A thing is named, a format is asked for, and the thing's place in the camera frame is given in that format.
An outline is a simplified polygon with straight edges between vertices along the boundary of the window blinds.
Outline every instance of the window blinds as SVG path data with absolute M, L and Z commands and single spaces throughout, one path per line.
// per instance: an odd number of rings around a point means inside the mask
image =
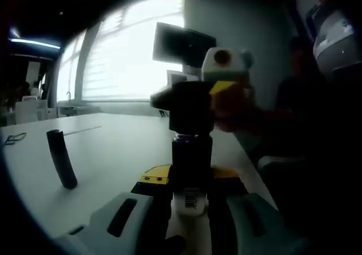
M 83 100 L 148 100 L 167 84 L 167 70 L 182 70 L 152 60 L 157 22 L 183 27 L 183 0 L 145 0 L 105 18 L 85 65 Z
M 67 94 L 68 92 L 70 93 L 70 99 L 74 99 L 75 77 L 84 37 L 85 32 L 78 35 L 72 42 L 68 44 L 62 55 L 58 72 L 57 102 L 67 101 L 69 98 Z

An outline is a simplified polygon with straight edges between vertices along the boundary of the person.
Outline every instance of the person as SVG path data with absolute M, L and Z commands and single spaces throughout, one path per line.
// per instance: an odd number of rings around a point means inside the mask
M 8 99 L 10 95 L 10 86 L 9 83 L 6 83 L 4 88 L 1 88 L 1 106 L 7 106 Z
M 309 39 L 292 39 L 291 65 L 293 77 L 279 86 L 276 110 L 289 111 L 299 118 L 312 116 L 324 98 L 326 80 L 318 69 Z
M 27 81 L 23 82 L 15 91 L 17 101 L 22 101 L 24 96 L 31 96 L 30 85 Z
M 48 96 L 48 92 L 45 88 L 45 84 L 42 84 L 41 85 L 41 99 L 46 100 L 47 96 Z
M 35 96 L 37 98 L 40 97 L 40 91 L 39 91 L 39 82 L 38 81 L 35 81 L 34 84 L 33 84 L 33 88 L 31 90 L 31 95 L 32 96 Z
M 15 88 L 7 84 L 2 97 L 2 106 L 6 106 L 8 110 L 13 109 L 17 101 Z
M 292 60 L 300 60 L 294 67 L 301 68 L 281 87 L 276 111 L 265 111 L 250 102 L 238 82 L 213 97 L 216 125 L 226 132 L 244 131 L 260 137 L 261 146 L 249 153 L 254 164 L 265 155 L 280 157 L 287 152 L 303 156 L 302 167 L 280 165 L 278 174 L 268 179 L 278 186 L 279 211 L 311 239 L 343 237 L 341 232 L 353 222 L 347 219 L 356 216 L 352 213 L 353 191 L 359 180 L 353 178 L 353 164 L 359 160 L 362 134 L 360 90 L 351 98 L 351 87 L 327 82 L 310 57 L 300 49 L 294 52 L 297 56 Z

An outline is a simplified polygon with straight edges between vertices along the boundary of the black object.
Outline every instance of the black object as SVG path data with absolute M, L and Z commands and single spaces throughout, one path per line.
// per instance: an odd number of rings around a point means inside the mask
M 74 189 L 78 182 L 69 160 L 63 132 L 54 129 L 46 133 L 50 154 L 53 159 L 58 176 L 67 189 Z
M 114 237 L 120 237 L 124 226 L 126 225 L 127 220 L 129 219 L 133 209 L 135 208 L 137 201 L 128 198 L 118 209 L 116 215 L 112 219 L 112 222 L 109 224 L 107 232 Z
M 204 81 L 181 81 L 150 98 L 151 106 L 170 112 L 169 129 L 176 132 L 170 172 L 174 192 L 187 187 L 206 192 L 213 145 L 209 94 L 213 86 Z
M 26 135 L 27 135 L 26 132 L 22 132 L 18 135 L 9 135 L 3 145 L 4 146 L 15 145 L 16 142 L 24 139 L 26 137 Z
M 214 37 L 179 26 L 157 23 L 153 60 L 200 68 L 211 47 L 216 47 Z
M 211 177 L 208 186 L 208 218 L 212 254 L 238 253 L 235 223 L 226 199 L 228 196 L 243 196 L 247 193 L 239 178 Z
M 156 250 L 160 254 L 173 254 L 173 249 L 164 243 L 171 218 L 171 200 L 173 192 L 169 184 L 137 182 L 131 193 L 153 197 L 153 204 L 147 212 L 138 243 L 146 254 Z

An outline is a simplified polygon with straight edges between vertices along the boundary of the small sticker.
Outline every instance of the small sticker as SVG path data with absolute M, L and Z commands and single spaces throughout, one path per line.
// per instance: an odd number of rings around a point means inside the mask
M 199 198 L 198 188 L 186 188 L 185 189 L 185 208 L 196 209 L 197 200 Z

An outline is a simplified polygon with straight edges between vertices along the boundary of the table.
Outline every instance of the table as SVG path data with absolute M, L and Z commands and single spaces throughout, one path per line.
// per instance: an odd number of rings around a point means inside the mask
M 66 190 L 51 160 L 46 132 L 59 129 L 67 133 L 95 126 L 102 127 L 64 137 L 78 179 L 74 190 Z M 4 147 L 5 159 L 21 199 L 50 237 L 88 224 L 95 210 L 121 192 L 129 192 L 144 171 L 172 160 L 174 132 L 168 129 L 168 118 L 89 114 L 7 126 L 1 132 L 3 139 L 27 133 L 24 140 Z M 211 136 L 212 164 L 233 167 L 249 192 L 257 192 L 273 203 L 234 135 L 214 130 Z M 187 239 L 194 241 L 197 237 L 190 234 L 197 234 L 201 245 L 195 245 L 196 252 L 211 254 L 209 232 L 193 227 L 180 232 L 172 226 L 178 219 L 173 213 L 167 234 L 187 234 Z M 197 222 L 208 226 L 207 216 Z

